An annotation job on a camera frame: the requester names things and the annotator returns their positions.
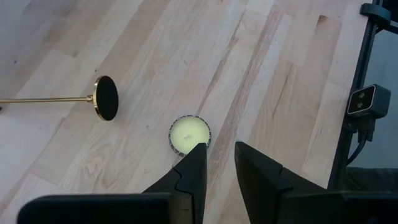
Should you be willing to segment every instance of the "wooden floor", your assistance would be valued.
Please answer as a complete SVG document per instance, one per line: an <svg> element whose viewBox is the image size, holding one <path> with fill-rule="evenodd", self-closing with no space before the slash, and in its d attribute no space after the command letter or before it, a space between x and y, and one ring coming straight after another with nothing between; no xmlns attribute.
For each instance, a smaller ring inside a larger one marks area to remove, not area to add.
<svg viewBox="0 0 398 224"><path fill-rule="evenodd" d="M0 97L119 89L87 103L2 105L0 223L47 194L142 192L179 160L172 122L210 125L205 223L247 223L242 140L326 187L370 0L3 0Z"/></svg>

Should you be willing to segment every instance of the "brass rod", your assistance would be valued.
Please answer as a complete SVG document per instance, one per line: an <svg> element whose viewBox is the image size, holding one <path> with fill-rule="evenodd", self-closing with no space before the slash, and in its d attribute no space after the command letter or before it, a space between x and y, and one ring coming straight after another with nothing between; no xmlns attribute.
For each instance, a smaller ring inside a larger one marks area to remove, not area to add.
<svg viewBox="0 0 398 224"><path fill-rule="evenodd" d="M69 98L41 98L41 99L5 99L0 103L46 103L46 102L73 102L73 101L93 101L93 96L69 97Z"/></svg>

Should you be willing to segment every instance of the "light wood plank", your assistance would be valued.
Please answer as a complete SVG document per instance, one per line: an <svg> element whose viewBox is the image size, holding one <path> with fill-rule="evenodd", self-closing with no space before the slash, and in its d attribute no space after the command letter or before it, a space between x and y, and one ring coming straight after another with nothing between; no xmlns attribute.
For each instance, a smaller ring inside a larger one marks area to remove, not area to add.
<svg viewBox="0 0 398 224"><path fill-rule="evenodd" d="M257 117L252 130L251 142L254 147L300 175L304 175L302 164L340 28L339 21L319 17L304 66L297 68L288 62L281 62L277 71L281 74L274 75L275 83L271 83L273 88L264 98L263 113Z"/></svg>
<svg viewBox="0 0 398 224"><path fill-rule="evenodd" d="M358 61L364 30L368 21L367 17L353 13L362 2L364 1L350 0L347 2L343 26L328 76L328 82L347 88L351 88L353 82L353 74L356 69L354 65L356 65Z"/></svg>
<svg viewBox="0 0 398 224"><path fill-rule="evenodd" d="M29 201L44 195L61 194L57 186L34 175L27 175L15 197L0 216L0 223L16 223L19 210Z"/></svg>
<svg viewBox="0 0 398 224"><path fill-rule="evenodd" d="M295 4L293 23L284 43L282 57L303 66L317 27L320 9L327 0L303 0Z"/></svg>
<svg viewBox="0 0 398 224"><path fill-rule="evenodd" d="M75 63L70 56L52 50L17 97L55 97L65 90L79 92L82 86L74 85L73 80L65 81ZM40 85L48 88L37 88ZM7 128L0 129L1 154L7 156L0 157L0 200L40 155L72 106L72 103L10 105L2 112L0 126Z"/></svg>
<svg viewBox="0 0 398 224"><path fill-rule="evenodd" d="M135 144L137 139L141 141L147 139L149 142L150 134L142 131L147 131L147 129L142 129L145 125L152 126L154 122L153 119L142 119L142 120L135 120L133 117L135 116L157 116L156 112L158 110L153 110L151 106L160 106L157 103L153 104L145 104L147 98L149 101L157 100L157 102L162 103L164 98L159 98L160 94L157 92L151 92L149 90L156 89L156 90L164 90L168 91L169 94L166 96L171 97L170 94L173 93L173 88L166 88L169 85L165 85L167 82L171 84L173 80L169 79L166 76L160 76L158 79L154 79L157 75L161 75L161 73L157 73L157 67L153 67L152 65L156 65L158 59L163 60L171 60L173 59L173 54L170 55L159 55L156 54L159 52L160 49L164 47L173 47L170 50L175 50L174 47L176 45L169 45L166 40L171 38L170 35L174 35L173 33L166 32L164 28L170 26L178 26L179 24L175 24L175 20L180 19L180 16L186 16L187 12L183 10L178 10L181 8L185 8L188 5L193 6L193 1L170 1L169 3L164 1L158 2L158 8L156 10L167 11L167 12L179 12L179 14L174 13L163 13L158 20L158 23L155 25L154 32L148 33L149 37L147 38L146 42L140 52L139 55L136 57L136 61L132 63L130 72L134 72L134 82L131 85L123 85L120 84L120 98L121 98L121 105L124 105L120 108L119 117L117 119L128 119L130 122L128 123L120 123L118 126L109 126L103 123L98 123L96 128L97 131L92 131L89 133L88 139L95 139L95 141L90 140L84 142L82 147L82 151L80 152L83 154L83 157L77 157L72 164L74 166L70 166L65 174L65 177L61 180L60 185L64 189L90 189L94 190L95 192L123 192L124 188L128 184L129 180L131 179L132 175L136 170L136 166L140 163L140 160L137 160L137 157L141 157L142 153L145 151L139 151L140 145L127 146L125 144ZM146 63L147 65L142 66L141 69L135 69L138 65ZM176 65L183 65L181 60L178 60ZM137 93L135 96L136 102L133 104L123 103L124 100L130 101L129 98L124 98L124 96L131 95L131 92ZM138 131L136 134L129 135L129 131L132 129L133 131ZM113 142L109 142L109 134L113 135ZM106 160L102 163L102 166L109 166L106 169L98 170L95 175L92 175L90 178L86 178L86 183L79 182L79 176L75 176L74 172L80 172L85 167L86 160L90 160L91 154L95 154L97 150L100 150L102 144L111 147L111 150L107 151ZM132 153L141 153L141 155L132 155Z"/></svg>
<svg viewBox="0 0 398 224"><path fill-rule="evenodd" d="M54 34L73 2L0 2L1 97L14 97L34 73L58 39Z"/></svg>
<svg viewBox="0 0 398 224"><path fill-rule="evenodd" d="M115 47L117 47L119 45L118 35L124 32L124 28L130 21L126 18L126 15L121 14L120 11L128 8L131 10L130 16L133 16L138 7L139 4L136 1L116 2L112 10L109 11L108 15L104 18L99 29L92 34L90 40L87 40L87 44L81 49L79 55L76 55L77 59L82 61L77 69L79 69L81 74L85 74L90 79L84 91L86 95L91 94L93 91L92 83L98 75L107 75L103 72L100 65L106 63L106 57L110 54L113 46L116 45ZM98 118L92 116L93 110L87 110L87 108L86 105L77 104L72 109L71 114L61 124L57 133L48 143L39 160L35 163L32 169L33 173L51 183L59 183L62 175L65 173L65 169L70 165L82 141L86 138L86 134L89 130L92 130L94 124L99 121ZM74 132L76 128L81 131L78 135Z"/></svg>
<svg viewBox="0 0 398 224"><path fill-rule="evenodd" d="M233 182L236 177L234 142L249 140L250 130L256 122L260 107L258 101L266 93L290 23L290 16L279 12L276 8L271 9L219 137L211 149L205 207L207 223L222 223L230 216L235 216L230 213L231 211L225 210L224 207L229 206L227 200L244 209L242 204L239 204L243 202L239 200L241 198L233 195L236 191L236 186L233 184L237 184ZM220 201L224 202L223 207L220 207Z"/></svg>
<svg viewBox="0 0 398 224"><path fill-rule="evenodd" d="M266 16L248 9L244 12L229 42L228 51L209 84L197 114L209 123L213 139L218 139L229 106L234 100L266 19Z"/></svg>
<svg viewBox="0 0 398 224"><path fill-rule="evenodd" d="M338 142L340 134L333 130L341 128L348 94L349 88L333 83L326 84L303 165L303 171L310 180L324 188L328 186L328 179L324 176L330 176L333 166L333 161L325 158L335 156L336 146L334 143ZM335 107L329 108L328 105L335 105ZM332 121L328 119L330 117L339 118L339 120L338 122Z"/></svg>

